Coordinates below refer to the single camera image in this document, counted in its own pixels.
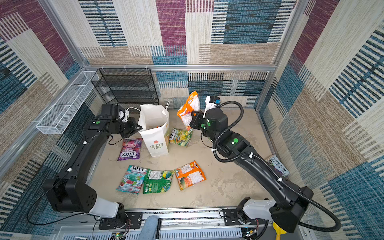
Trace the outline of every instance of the black mesh rack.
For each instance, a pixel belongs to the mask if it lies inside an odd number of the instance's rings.
[[[98,81],[93,86],[106,103],[118,104],[123,108],[141,104],[159,104],[155,83],[150,69],[145,68],[100,68],[96,71]]]

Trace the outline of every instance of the wire shelf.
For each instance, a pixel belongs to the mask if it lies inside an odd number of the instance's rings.
[[[96,75],[99,79],[91,82],[106,103],[139,109],[140,104],[159,104],[150,69],[106,68],[98,69]]]
[[[80,73],[36,128],[43,134],[63,134],[93,89],[91,80],[96,81],[96,79],[99,79],[99,76],[94,71]]]

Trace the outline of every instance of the orange and white package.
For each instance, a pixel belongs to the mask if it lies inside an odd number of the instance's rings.
[[[188,131],[191,129],[191,127],[189,126],[189,124],[192,121],[191,112],[199,111],[199,110],[200,110],[199,95],[197,94],[196,91],[194,91],[189,95],[185,104],[181,106],[177,111],[177,115],[181,118],[181,120],[183,121]]]
[[[181,190],[206,180],[203,170],[201,170],[196,161],[176,168],[175,175]]]

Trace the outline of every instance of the white mesh basket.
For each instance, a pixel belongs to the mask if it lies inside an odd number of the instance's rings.
[[[88,94],[93,89],[92,81],[99,76],[94,71],[83,71],[63,95],[44,115],[36,128],[43,134],[63,134]]]

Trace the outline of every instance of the white paper bag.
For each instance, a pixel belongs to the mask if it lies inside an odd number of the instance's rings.
[[[152,157],[168,154],[169,112],[162,105],[140,105],[139,132]]]

